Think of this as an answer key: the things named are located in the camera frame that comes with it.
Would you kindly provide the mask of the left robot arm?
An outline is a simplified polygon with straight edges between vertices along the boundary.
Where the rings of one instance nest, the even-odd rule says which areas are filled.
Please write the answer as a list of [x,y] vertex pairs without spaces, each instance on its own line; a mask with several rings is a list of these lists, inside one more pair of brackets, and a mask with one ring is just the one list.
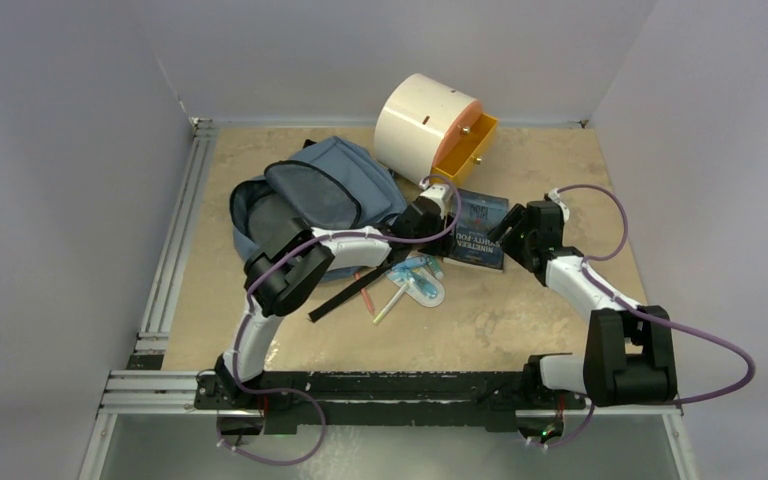
[[458,217],[418,198],[391,223],[355,229],[322,229],[300,217],[280,223],[245,260],[245,308],[214,375],[219,395],[232,408],[252,405],[257,395],[283,392],[262,387],[267,350],[285,317],[302,307],[333,271],[369,267],[386,272],[410,251],[449,237]]

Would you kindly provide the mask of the blue backpack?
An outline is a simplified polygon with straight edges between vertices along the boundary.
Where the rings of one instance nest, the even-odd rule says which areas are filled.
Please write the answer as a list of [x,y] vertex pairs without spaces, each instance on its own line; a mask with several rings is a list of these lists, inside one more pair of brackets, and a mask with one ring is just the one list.
[[[306,141],[289,159],[238,184],[229,198],[234,246],[244,263],[289,218],[322,229],[355,229],[387,223],[407,206],[389,171],[366,149],[339,137]],[[322,282],[362,268],[333,271]]]

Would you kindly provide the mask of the dark blue book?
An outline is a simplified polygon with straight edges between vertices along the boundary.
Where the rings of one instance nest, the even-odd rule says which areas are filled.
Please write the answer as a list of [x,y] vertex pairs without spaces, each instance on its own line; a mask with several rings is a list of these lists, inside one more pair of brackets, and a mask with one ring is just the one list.
[[509,200],[460,189],[462,203],[454,239],[443,255],[445,263],[479,268],[493,272],[504,271],[505,254],[492,242],[488,233],[509,211]]

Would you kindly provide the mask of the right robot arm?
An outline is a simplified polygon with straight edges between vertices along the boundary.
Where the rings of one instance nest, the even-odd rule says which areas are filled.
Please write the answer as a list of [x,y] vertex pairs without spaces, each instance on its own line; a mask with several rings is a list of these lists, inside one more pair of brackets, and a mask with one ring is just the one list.
[[560,205],[514,205],[488,237],[544,287],[560,295],[587,323],[585,352],[532,355],[521,392],[536,407],[560,391],[585,395],[599,407],[666,403],[677,395],[667,312],[597,287],[584,270],[583,253],[563,243]]

